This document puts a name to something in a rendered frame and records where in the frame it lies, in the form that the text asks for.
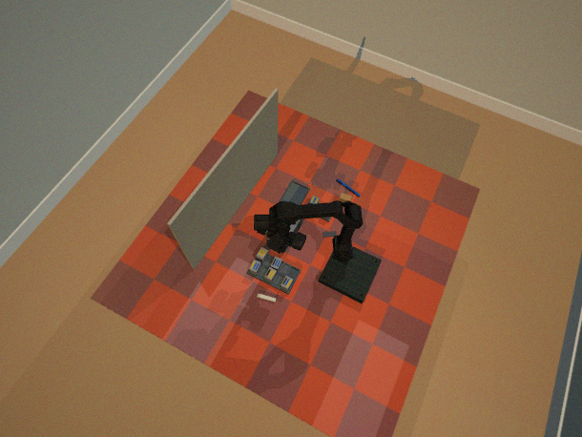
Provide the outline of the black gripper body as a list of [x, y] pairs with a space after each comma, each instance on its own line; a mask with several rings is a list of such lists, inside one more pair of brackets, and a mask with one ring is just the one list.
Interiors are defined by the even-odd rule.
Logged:
[[271, 236], [271, 237], [272, 237], [273, 233], [277, 232], [279, 235], [287, 237], [287, 239], [288, 239], [287, 242], [292, 243], [291, 247], [293, 247], [294, 249], [297, 249], [299, 251], [302, 249], [302, 247], [306, 241], [306, 235], [299, 233], [299, 232], [297, 234], [292, 232], [292, 231], [289, 232], [290, 227], [289, 227], [289, 230], [284, 232], [284, 233], [278, 232], [275, 228], [271, 228], [271, 230], [268, 230], [267, 233], [266, 233], [266, 231], [267, 230], [257, 230], [258, 233], [260, 233], [262, 235], [267, 234], [268, 236]]

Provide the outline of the grey flat panel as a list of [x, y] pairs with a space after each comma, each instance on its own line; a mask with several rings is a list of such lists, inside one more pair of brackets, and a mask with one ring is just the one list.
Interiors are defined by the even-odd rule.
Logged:
[[278, 155], [275, 89], [167, 223], [193, 269]]

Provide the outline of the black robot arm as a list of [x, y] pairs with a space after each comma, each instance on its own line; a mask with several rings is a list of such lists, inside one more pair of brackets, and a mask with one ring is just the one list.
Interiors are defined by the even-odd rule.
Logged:
[[[344, 213], [343, 213], [343, 207]], [[334, 236], [333, 259], [346, 265], [353, 259], [351, 238], [355, 229], [363, 225], [361, 206], [351, 201], [341, 202], [338, 200], [328, 203], [297, 205], [293, 202], [280, 201], [269, 208], [269, 215], [254, 215], [254, 230], [271, 230], [275, 228], [278, 232], [284, 233], [289, 230], [290, 224], [296, 224], [299, 219], [314, 219], [333, 217], [338, 219], [343, 225], [339, 236]], [[267, 246], [280, 253], [284, 252], [288, 239], [273, 233]], [[334, 258], [335, 257], [335, 258]]]

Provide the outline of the cream flat bar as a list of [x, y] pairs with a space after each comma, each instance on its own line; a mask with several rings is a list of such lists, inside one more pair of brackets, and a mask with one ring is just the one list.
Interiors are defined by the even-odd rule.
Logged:
[[268, 301], [271, 301], [271, 302], [276, 302], [276, 298], [272, 298], [272, 297], [269, 297], [269, 296], [265, 296], [265, 295], [262, 295], [262, 294], [259, 294], [259, 293], [257, 295], [257, 298], [261, 298], [261, 299], [268, 300]]

